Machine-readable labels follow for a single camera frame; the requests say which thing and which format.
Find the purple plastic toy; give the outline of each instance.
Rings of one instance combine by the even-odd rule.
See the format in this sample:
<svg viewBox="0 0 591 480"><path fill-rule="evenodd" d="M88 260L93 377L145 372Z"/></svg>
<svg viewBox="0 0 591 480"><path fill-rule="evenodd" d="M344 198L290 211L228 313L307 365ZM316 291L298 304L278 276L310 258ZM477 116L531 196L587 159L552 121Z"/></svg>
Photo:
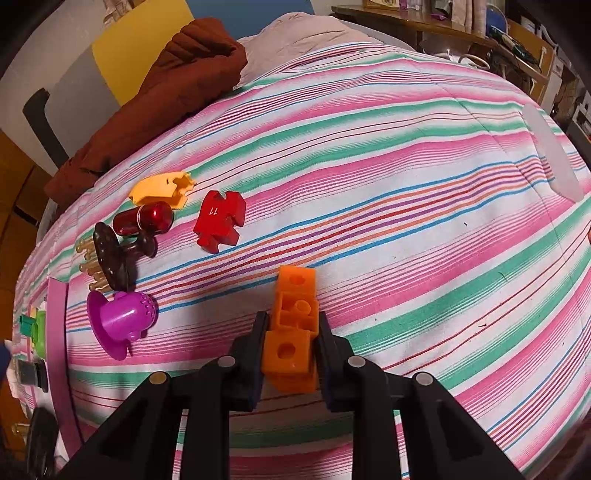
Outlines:
<svg viewBox="0 0 591 480"><path fill-rule="evenodd" d="M86 297L86 313L103 350L119 361L127 357L129 342L135 342L156 320L154 301L139 291L117 291L109 301L93 290Z"/></svg>

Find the black chair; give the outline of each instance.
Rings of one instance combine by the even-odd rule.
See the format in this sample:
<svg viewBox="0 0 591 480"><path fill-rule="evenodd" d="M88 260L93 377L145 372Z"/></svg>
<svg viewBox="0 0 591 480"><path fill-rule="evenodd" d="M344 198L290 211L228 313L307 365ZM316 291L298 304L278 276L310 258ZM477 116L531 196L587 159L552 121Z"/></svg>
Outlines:
<svg viewBox="0 0 591 480"><path fill-rule="evenodd" d="M49 92L41 88L27 100L27 103L22 107L22 112L39 139L39 142L41 142L41 145L43 145L43 148L45 148L53 163L59 168L69 157L45 116L45 104L48 99Z"/></svg>

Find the orange plastic toy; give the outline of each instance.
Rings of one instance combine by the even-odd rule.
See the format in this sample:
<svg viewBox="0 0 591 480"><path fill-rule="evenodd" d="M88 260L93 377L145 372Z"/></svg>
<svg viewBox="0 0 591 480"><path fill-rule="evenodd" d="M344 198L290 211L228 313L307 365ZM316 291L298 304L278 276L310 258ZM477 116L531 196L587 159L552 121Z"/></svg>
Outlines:
<svg viewBox="0 0 591 480"><path fill-rule="evenodd" d="M271 329L265 334L262 372L283 393L316 390L312 341L318 336L318 312L314 269L280 267Z"/></svg>

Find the bed sheet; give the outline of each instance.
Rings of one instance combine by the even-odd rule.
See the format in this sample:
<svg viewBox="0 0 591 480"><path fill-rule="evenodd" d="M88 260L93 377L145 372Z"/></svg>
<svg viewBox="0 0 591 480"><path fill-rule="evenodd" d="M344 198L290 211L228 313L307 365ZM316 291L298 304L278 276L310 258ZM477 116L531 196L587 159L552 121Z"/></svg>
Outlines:
<svg viewBox="0 0 591 480"><path fill-rule="evenodd" d="M272 306L280 265L315 268L320 307L358 355L434 374L532 476L590 405L591 174L546 116L585 197L552 191L521 116L531 101L500 77L396 47L308 53L104 175L32 253L15 316L48 276L69 282L70 386L88 437L150 372L223 355ZM158 255L138 263L137 290L156 300L158 320L117 362L90 329L73 245L129 209L138 180L178 170L196 187ZM212 189L247 202L238 245L217 255L192 232ZM230 427L233 478L350 478L352 418L329 414L318 392L265 385L257 410Z"/></svg>

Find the dark red cylinder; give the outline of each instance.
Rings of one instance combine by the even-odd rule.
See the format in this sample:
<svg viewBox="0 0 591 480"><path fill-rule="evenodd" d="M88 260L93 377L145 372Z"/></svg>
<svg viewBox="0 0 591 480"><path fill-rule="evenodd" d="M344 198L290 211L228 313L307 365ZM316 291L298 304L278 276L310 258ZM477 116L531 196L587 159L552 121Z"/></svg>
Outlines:
<svg viewBox="0 0 591 480"><path fill-rule="evenodd" d="M120 236L137 235L140 230L164 233L168 232L173 220L173 210L168 203L149 203L119 212L113 218L113 230Z"/></svg>

